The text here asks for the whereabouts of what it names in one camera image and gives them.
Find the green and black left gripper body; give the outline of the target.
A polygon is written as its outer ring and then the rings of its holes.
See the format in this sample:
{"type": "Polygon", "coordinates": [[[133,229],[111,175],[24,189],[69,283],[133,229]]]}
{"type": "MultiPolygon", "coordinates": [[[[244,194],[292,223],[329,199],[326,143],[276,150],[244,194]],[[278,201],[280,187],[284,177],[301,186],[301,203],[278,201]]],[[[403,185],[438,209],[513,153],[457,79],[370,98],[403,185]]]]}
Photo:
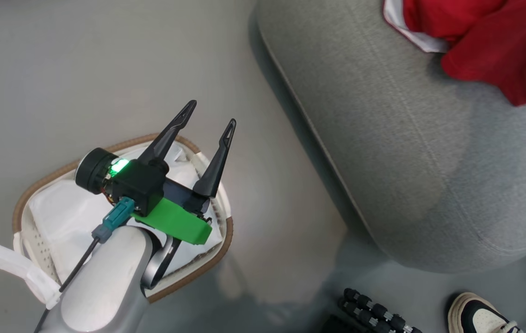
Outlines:
{"type": "Polygon", "coordinates": [[[116,214],[193,245],[208,240],[212,226],[204,219],[213,197],[213,172],[206,170],[193,188],[168,179],[167,150],[146,149],[126,160],[96,148],[76,168],[74,180],[84,190],[102,194],[116,206],[116,214]]]}

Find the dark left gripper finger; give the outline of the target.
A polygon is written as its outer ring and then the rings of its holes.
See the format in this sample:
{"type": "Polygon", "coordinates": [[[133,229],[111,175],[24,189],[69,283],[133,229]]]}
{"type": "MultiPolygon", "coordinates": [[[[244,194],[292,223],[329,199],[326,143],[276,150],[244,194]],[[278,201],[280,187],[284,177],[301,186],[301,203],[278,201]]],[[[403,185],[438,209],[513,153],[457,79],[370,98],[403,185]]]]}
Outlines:
{"type": "Polygon", "coordinates": [[[140,154],[137,158],[138,162],[145,165],[151,162],[163,164],[172,143],[175,141],[180,130],[186,127],[196,107],[197,101],[189,101],[165,129],[151,142],[150,146],[140,154]]]}
{"type": "Polygon", "coordinates": [[[236,120],[232,118],[219,140],[219,146],[202,177],[193,186],[193,191],[204,197],[215,197],[224,172],[230,146],[235,135],[236,120]]]}

